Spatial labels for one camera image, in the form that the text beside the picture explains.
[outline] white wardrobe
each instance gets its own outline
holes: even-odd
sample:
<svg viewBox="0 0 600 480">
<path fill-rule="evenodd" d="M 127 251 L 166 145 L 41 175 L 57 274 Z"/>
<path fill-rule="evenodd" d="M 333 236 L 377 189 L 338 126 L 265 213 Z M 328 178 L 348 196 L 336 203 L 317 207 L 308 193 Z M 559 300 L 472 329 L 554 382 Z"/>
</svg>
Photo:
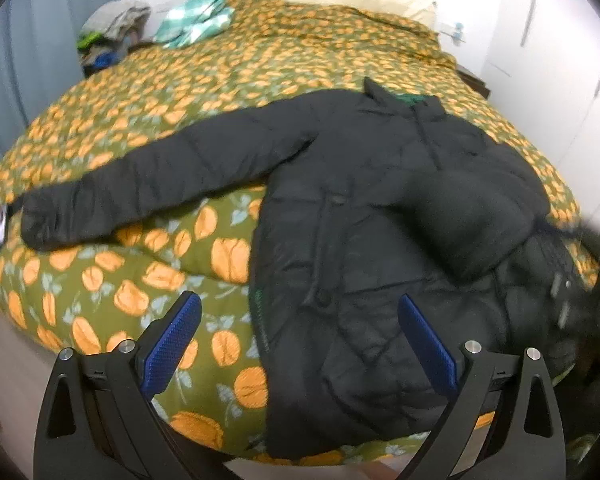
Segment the white wardrobe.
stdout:
<svg viewBox="0 0 600 480">
<path fill-rule="evenodd" d="M 502 0 L 482 78 L 600 222 L 600 19 L 588 1 Z"/>
</svg>

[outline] nightstand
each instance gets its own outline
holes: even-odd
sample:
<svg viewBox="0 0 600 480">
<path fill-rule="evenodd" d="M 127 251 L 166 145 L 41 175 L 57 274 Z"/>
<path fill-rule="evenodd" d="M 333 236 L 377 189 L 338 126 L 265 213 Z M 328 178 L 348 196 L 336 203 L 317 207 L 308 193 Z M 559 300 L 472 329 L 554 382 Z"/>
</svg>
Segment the nightstand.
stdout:
<svg viewBox="0 0 600 480">
<path fill-rule="evenodd" d="M 484 81 L 478 78 L 477 75 L 473 74 L 472 72 L 469 72 L 462 65 L 456 65 L 456 72 L 460 76 L 460 79 L 462 79 L 462 81 L 464 81 L 469 86 L 469 88 L 478 92 L 478 94 L 480 94 L 485 99 L 489 98 L 491 90 L 489 90 L 486 87 Z"/>
</svg>

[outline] blue curtain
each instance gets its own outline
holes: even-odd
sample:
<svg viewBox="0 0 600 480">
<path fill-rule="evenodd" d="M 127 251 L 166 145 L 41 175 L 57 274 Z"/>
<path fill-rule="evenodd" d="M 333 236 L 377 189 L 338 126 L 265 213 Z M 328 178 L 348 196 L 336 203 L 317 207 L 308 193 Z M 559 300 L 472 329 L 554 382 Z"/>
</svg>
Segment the blue curtain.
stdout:
<svg viewBox="0 0 600 480">
<path fill-rule="evenodd" d="M 0 8 L 0 159 L 82 78 L 75 40 L 109 0 L 6 0 Z"/>
</svg>

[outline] silver bolt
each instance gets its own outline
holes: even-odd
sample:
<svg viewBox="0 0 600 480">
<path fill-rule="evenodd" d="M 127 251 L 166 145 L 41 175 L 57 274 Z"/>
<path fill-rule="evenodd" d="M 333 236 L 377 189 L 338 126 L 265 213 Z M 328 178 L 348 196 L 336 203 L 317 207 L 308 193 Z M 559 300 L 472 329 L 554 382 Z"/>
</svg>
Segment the silver bolt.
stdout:
<svg viewBox="0 0 600 480">
<path fill-rule="evenodd" d="M 123 354 L 128 354 L 136 347 L 136 342 L 133 339 L 125 339 L 118 345 L 118 350 Z"/>
<path fill-rule="evenodd" d="M 58 354 L 58 358 L 61 361 L 68 361 L 74 355 L 74 349 L 72 348 L 63 348 Z"/>
<path fill-rule="evenodd" d="M 527 348 L 526 355 L 529 356 L 529 359 L 538 361 L 538 359 L 541 357 L 542 354 L 540 353 L 540 351 L 537 348 Z"/>
<path fill-rule="evenodd" d="M 472 354 L 479 354 L 482 351 L 482 345 L 473 339 L 464 343 L 464 348 L 467 352 L 471 352 Z"/>
</svg>

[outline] blue textured pad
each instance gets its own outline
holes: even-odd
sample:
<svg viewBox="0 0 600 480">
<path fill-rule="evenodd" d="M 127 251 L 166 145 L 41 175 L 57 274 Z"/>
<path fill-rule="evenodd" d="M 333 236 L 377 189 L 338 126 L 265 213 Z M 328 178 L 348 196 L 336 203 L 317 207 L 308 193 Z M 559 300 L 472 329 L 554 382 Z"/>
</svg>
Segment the blue textured pad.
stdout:
<svg viewBox="0 0 600 480">
<path fill-rule="evenodd" d="M 162 393 L 167 388 L 201 319 L 202 302 L 197 294 L 192 294 L 144 361 L 140 391 L 147 399 Z"/>
<path fill-rule="evenodd" d="M 406 294 L 398 302 L 398 322 L 433 389 L 451 399 L 458 394 L 456 361 Z"/>
</svg>

